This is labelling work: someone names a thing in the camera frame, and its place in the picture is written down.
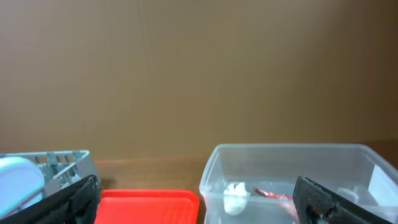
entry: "plastic bin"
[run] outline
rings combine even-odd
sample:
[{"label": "plastic bin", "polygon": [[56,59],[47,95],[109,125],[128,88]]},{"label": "plastic bin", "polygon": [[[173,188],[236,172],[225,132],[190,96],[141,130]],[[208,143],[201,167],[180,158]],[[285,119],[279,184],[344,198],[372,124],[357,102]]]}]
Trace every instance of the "plastic bin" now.
[{"label": "plastic bin", "polygon": [[[33,192],[29,198],[42,194],[48,197],[88,175],[97,175],[95,165],[87,150],[54,152],[2,153],[0,158],[23,157],[31,160],[43,173],[45,187]],[[19,205],[12,207],[8,215],[18,212],[26,203],[21,197]]]},{"label": "plastic bin", "polygon": [[[355,204],[398,223],[398,172],[379,154],[360,144],[223,144],[212,153],[200,182],[207,221],[221,223],[288,223],[294,220],[280,200],[264,198],[254,187],[292,195],[305,175]],[[246,208],[239,215],[224,210],[223,192],[245,182]]]}]

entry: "clear plastic container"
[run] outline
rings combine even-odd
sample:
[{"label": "clear plastic container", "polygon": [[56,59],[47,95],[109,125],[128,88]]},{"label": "clear plastic container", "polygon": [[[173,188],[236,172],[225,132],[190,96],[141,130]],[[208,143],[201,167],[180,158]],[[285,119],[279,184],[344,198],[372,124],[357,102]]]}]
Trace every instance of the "clear plastic container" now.
[{"label": "clear plastic container", "polygon": [[[280,200],[261,197],[253,188],[292,195],[300,175],[398,223],[398,172],[379,154],[360,144],[219,145],[200,182],[206,221],[292,224],[294,219],[280,206]],[[224,210],[223,192],[232,182],[245,182],[246,191],[251,193],[238,215],[228,215]]]}]

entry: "red tray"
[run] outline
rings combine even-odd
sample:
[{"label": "red tray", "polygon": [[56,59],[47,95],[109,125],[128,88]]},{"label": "red tray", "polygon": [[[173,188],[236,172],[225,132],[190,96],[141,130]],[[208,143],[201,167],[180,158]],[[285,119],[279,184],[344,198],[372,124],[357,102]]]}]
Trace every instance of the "red tray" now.
[{"label": "red tray", "polygon": [[198,196],[187,190],[104,190],[95,224],[191,224],[198,210]]}]

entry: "brown wall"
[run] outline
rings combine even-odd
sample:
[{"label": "brown wall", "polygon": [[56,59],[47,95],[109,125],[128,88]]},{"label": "brown wall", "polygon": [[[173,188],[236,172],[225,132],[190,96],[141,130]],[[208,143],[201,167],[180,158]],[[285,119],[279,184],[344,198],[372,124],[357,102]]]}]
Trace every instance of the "brown wall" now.
[{"label": "brown wall", "polygon": [[394,0],[2,0],[0,151],[105,159],[398,138],[397,9]]}]

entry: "wooden surface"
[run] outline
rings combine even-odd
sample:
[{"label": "wooden surface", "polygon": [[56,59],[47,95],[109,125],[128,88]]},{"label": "wooden surface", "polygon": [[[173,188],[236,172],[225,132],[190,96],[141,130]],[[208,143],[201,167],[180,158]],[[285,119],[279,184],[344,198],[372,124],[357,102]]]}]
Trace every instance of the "wooden surface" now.
[{"label": "wooden surface", "polygon": [[[398,141],[369,142],[368,146],[398,167]],[[104,189],[188,189],[199,193],[209,154],[195,157],[96,161]],[[198,223],[205,218],[201,198]]]}]

